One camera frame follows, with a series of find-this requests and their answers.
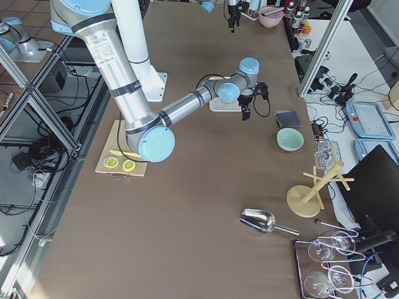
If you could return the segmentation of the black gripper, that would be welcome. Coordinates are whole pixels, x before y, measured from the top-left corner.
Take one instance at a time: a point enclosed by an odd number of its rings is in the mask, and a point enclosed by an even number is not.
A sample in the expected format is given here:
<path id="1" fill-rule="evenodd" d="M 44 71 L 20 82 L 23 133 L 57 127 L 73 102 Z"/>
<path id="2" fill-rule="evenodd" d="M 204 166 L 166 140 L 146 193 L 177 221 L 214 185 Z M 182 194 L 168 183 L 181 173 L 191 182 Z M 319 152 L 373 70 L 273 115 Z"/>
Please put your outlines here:
<path id="1" fill-rule="evenodd" d="M 240 94 L 238 98 L 239 106 L 241 107 L 241 112 L 242 112 L 242 121 L 250 119 L 251 109 L 249 108 L 249 104 L 252 102 L 253 98 L 254 98 L 253 92 L 249 92 L 247 94 Z"/>
<path id="2" fill-rule="evenodd" d="M 236 26 L 240 26 L 240 5 L 230 5 L 228 4 L 228 14 L 229 14 L 229 29 L 231 33 L 234 33 L 234 20 L 236 20 Z"/>

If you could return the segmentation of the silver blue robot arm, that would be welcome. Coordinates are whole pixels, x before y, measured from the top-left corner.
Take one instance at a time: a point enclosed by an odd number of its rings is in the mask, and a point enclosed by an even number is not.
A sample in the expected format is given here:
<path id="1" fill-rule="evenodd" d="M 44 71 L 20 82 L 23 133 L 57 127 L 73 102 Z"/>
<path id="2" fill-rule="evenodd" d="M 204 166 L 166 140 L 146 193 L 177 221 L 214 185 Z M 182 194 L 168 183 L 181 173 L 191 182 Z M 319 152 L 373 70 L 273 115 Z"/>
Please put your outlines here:
<path id="1" fill-rule="evenodd" d="M 217 0 L 202 0 L 198 1 L 203 11 L 211 13 L 218 1 Z M 235 28 L 240 26 L 241 13 L 245 9 L 247 2 L 239 0 L 223 1 L 223 17 L 228 23 L 228 28 L 231 33 L 235 33 Z"/>
<path id="2" fill-rule="evenodd" d="M 207 80 L 154 112 L 150 96 L 165 84 L 149 61 L 138 1 L 51 1 L 50 13 L 53 30 L 85 42 L 125 119 L 128 147 L 145 161 L 172 154 L 172 125 L 214 98 L 231 103 L 256 86 L 259 62 L 248 57 L 229 78 Z"/>

